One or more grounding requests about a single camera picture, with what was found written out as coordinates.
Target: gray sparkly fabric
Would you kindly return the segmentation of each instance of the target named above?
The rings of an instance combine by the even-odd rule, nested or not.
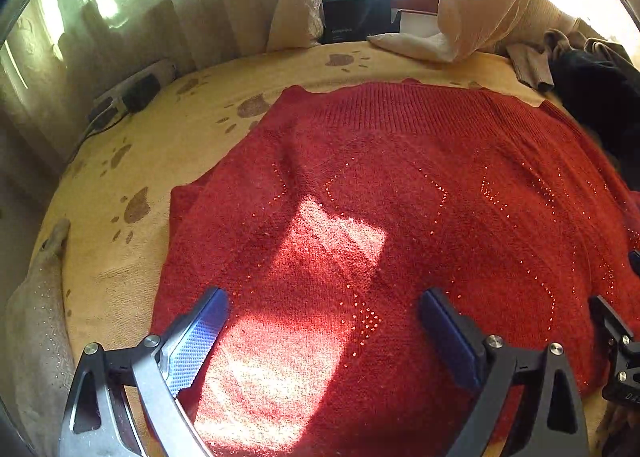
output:
[[[61,219],[6,306],[16,404],[41,457],[58,455],[62,415],[75,370],[62,300],[62,252],[68,231],[68,219]]]

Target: metal screw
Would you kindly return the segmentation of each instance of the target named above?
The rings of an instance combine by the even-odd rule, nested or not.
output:
[[[549,350],[551,351],[551,354],[555,354],[556,356],[562,356],[562,353],[564,353],[562,345],[556,342],[549,345]]]
[[[489,336],[486,339],[486,342],[489,347],[493,347],[494,349],[499,349],[504,345],[504,340],[497,334],[492,334],[491,336]]]
[[[160,337],[157,334],[150,334],[145,338],[145,341],[143,341],[143,344],[145,344],[145,347],[148,347],[150,349],[152,349],[153,347],[158,347],[159,343],[160,343]]]
[[[92,354],[96,354],[98,352],[98,344],[96,342],[88,343],[84,347],[84,354],[91,356]]]

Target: yellow bedspread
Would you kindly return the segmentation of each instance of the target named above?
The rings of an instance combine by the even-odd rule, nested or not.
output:
[[[543,97],[520,84],[509,60],[474,53],[455,65],[411,60],[367,43],[333,44],[263,54],[174,82],[146,110],[91,138],[65,172],[36,246],[55,221],[71,229],[63,266],[66,325],[78,361],[91,341],[106,349],[137,344],[148,334],[168,248],[171,189],[215,165],[264,115],[284,88],[327,92],[366,81],[419,81],[486,87],[532,105]],[[142,419],[134,399],[136,419]],[[604,412],[585,402],[590,435]],[[144,423],[151,455],[162,455]],[[497,445],[487,455],[497,455]]]

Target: pile of clothes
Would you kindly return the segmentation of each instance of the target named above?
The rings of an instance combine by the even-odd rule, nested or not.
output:
[[[623,179],[640,190],[640,72],[624,47],[579,31],[548,30],[544,45],[507,46],[518,79],[547,92],[597,133]]]

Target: red sweater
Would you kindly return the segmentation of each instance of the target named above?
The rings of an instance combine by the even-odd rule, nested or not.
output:
[[[560,342],[593,392],[606,360],[587,298],[640,325],[634,198],[547,102],[413,81],[292,87],[173,190],[152,331],[206,286],[228,292],[226,328],[180,395],[214,453],[437,455],[470,398],[422,331],[420,293],[443,288],[512,345]]]

